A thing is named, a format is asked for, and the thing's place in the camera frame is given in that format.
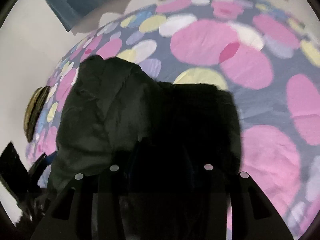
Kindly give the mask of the colourful dotted bedspread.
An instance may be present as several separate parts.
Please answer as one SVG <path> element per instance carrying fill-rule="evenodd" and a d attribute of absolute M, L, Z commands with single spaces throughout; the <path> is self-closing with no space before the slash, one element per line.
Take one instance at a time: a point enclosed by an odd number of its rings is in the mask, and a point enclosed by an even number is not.
<path fill-rule="evenodd" d="M 119 56 L 150 77 L 211 83 L 238 108 L 247 171 L 295 239 L 319 211 L 319 45 L 304 24 L 262 0 L 169 0 L 91 32 L 58 63 L 26 151 L 55 150 L 79 64 Z"/>

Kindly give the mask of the yellow black striped pillow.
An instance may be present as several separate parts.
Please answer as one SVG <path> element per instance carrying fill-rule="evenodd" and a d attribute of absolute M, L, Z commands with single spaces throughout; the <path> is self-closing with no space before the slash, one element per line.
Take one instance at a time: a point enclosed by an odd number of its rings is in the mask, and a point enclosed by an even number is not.
<path fill-rule="evenodd" d="M 27 142 L 31 142 L 40 113 L 46 102 L 50 86 L 40 87 L 31 96 L 24 114 L 23 130 Z"/>

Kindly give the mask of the black jacket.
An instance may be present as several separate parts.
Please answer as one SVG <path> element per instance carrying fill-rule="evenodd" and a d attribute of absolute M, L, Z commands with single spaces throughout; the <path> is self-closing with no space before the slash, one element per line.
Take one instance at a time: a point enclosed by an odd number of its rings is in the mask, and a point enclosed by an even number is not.
<path fill-rule="evenodd" d="M 123 198 L 130 239 L 195 239 L 204 165 L 231 181 L 241 159 L 230 93 L 159 82 L 117 57 L 80 64 L 56 145 L 48 180 L 53 196 L 79 173 L 93 176 L 117 165 L 130 175 Z"/>

